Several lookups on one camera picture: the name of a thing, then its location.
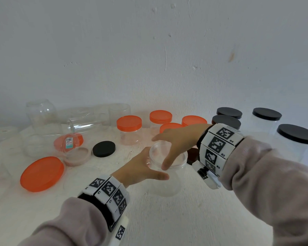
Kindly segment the person's right hand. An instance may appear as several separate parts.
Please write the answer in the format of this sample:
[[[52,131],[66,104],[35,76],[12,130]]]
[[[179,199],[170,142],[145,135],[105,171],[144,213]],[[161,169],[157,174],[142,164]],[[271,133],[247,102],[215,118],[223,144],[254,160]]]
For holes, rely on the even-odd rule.
[[[157,134],[152,141],[167,141],[171,147],[176,147],[180,154],[196,146],[201,135],[211,127],[211,124],[194,124],[182,128],[166,129],[163,133]]]

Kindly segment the person's left hand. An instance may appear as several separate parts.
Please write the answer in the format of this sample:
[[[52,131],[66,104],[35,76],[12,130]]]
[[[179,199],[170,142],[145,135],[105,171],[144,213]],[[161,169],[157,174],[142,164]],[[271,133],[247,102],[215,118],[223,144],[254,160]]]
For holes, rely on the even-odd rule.
[[[124,166],[111,174],[125,188],[146,180],[145,171],[152,170],[147,164],[150,147],[145,147]]]

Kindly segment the person's left forearm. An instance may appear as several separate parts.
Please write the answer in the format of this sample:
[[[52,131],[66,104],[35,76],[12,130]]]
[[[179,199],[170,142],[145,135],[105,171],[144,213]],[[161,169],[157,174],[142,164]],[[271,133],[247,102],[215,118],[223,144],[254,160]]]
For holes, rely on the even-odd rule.
[[[104,205],[81,194],[65,200],[59,215],[40,224],[17,246],[102,246],[108,236]]]

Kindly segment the person's right forearm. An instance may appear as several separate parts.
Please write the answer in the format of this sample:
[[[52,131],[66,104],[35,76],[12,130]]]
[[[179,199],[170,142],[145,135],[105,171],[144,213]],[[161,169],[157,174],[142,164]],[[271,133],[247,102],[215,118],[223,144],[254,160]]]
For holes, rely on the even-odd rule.
[[[273,246],[308,246],[308,166],[246,137],[218,178],[243,206],[273,228]]]

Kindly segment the dark brown lid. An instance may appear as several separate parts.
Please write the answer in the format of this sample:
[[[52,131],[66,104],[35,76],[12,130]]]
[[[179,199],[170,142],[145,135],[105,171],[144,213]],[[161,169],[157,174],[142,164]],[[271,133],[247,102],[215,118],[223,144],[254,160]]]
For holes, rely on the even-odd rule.
[[[193,165],[193,163],[196,162],[199,158],[199,149],[191,148],[187,150],[187,153],[188,153],[187,164]]]

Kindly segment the clear jar with orange lid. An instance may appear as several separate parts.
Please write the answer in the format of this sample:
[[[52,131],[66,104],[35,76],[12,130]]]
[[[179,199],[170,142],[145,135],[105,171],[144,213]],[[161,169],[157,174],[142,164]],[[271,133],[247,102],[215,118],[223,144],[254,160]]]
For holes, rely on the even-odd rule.
[[[150,112],[150,132],[153,136],[159,134],[160,127],[172,121],[173,115],[169,111],[155,110]]]
[[[182,118],[181,125],[183,127],[194,125],[194,124],[207,124],[207,120],[196,115],[187,115]]]
[[[131,146],[142,140],[142,119],[139,116],[127,115],[120,117],[117,121],[117,129],[120,131],[122,145]]]
[[[182,128],[183,125],[179,123],[166,123],[161,125],[159,129],[159,133],[163,133],[166,129],[175,129],[175,128]]]

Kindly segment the right marker wristband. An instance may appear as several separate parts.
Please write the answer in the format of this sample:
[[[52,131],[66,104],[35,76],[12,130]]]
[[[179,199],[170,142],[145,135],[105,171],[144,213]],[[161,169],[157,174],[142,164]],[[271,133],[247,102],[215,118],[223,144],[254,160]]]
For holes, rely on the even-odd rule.
[[[227,159],[244,137],[239,130],[226,124],[212,125],[199,140],[199,162],[220,177]]]

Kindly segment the left marker wristband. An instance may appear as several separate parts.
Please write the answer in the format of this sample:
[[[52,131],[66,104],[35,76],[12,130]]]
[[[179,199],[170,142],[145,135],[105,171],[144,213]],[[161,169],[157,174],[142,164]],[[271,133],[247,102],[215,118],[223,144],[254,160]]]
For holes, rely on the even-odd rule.
[[[102,174],[78,195],[93,204],[104,216],[108,231],[112,232],[130,202],[130,194],[115,177]]]

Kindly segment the black lid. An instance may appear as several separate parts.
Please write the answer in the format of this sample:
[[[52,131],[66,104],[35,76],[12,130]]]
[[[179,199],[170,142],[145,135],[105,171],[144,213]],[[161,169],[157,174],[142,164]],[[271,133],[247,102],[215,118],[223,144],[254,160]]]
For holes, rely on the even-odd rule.
[[[95,157],[108,157],[116,150],[116,145],[112,141],[101,141],[95,144],[92,148],[92,153]]]

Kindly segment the clear jar with black lid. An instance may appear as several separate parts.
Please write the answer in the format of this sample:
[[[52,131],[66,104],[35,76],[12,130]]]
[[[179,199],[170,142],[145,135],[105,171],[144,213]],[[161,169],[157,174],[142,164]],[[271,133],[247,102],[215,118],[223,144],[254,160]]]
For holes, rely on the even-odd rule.
[[[228,115],[215,115],[212,117],[211,124],[214,125],[219,123],[225,124],[237,130],[241,127],[241,122],[238,119]]]
[[[231,107],[219,107],[217,108],[216,114],[231,116],[236,119],[241,119],[243,115],[240,110]]]
[[[258,140],[270,140],[275,134],[281,118],[282,114],[278,111],[264,107],[255,107],[249,118],[247,131],[249,135],[254,136]]]
[[[308,150],[308,129],[293,124],[280,124],[274,139],[276,146],[286,158],[302,162]]]

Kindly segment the small clear lid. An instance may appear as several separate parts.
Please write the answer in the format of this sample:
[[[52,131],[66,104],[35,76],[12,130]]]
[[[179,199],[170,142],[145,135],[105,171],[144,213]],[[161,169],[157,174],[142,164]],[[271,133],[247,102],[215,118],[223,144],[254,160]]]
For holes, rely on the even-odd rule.
[[[85,147],[78,147],[67,152],[63,157],[63,162],[68,167],[77,167],[88,162],[91,156],[91,150]]]

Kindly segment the long clear plastic jar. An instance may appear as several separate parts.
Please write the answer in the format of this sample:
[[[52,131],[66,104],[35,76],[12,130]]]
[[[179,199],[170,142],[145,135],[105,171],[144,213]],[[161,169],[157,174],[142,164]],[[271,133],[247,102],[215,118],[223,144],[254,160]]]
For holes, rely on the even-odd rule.
[[[74,107],[58,111],[61,124],[69,132],[99,132],[109,128],[108,111],[100,107]]]

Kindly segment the labelled jar with orange lid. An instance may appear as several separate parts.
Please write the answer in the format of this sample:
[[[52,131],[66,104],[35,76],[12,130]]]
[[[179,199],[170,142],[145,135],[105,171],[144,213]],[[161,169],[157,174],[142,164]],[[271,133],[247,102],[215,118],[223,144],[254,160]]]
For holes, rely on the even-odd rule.
[[[80,133],[68,133],[59,135],[54,141],[53,146],[58,152],[68,153],[73,149],[82,146],[84,138]]]

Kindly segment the large orange lid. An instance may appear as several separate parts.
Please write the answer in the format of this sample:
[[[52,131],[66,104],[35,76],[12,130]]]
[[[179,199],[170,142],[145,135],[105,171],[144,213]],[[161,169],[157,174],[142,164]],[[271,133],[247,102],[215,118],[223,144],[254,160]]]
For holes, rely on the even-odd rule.
[[[38,193],[53,187],[65,172],[64,163],[57,157],[43,157],[30,164],[20,177],[25,190]]]

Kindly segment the tall clear narrow-neck jar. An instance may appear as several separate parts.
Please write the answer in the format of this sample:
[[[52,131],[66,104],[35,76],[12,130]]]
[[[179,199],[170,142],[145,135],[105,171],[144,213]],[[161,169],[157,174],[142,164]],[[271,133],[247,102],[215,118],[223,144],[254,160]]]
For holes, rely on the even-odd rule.
[[[25,108],[36,134],[49,135],[63,133],[58,112],[48,99],[29,101],[26,103]]]

